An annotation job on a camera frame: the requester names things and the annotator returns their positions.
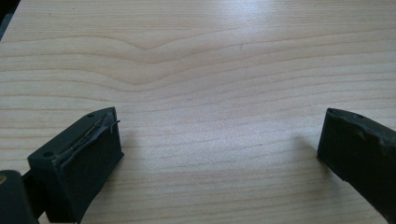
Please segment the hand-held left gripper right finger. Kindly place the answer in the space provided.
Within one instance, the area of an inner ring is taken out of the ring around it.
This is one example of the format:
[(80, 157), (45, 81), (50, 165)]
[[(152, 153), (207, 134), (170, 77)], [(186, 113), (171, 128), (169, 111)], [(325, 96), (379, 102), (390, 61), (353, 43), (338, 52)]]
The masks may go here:
[(388, 224), (396, 224), (396, 131), (349, 111), (326, 111), (318, 157)]

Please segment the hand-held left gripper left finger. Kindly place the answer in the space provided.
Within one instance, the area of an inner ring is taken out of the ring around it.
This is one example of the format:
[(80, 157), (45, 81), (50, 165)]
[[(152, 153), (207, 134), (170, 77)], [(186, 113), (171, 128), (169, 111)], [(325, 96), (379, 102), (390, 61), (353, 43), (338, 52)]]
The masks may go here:
[(49, 221), (79, 223), (122, 158), (116, 109), (83, 116), (28, 157)]

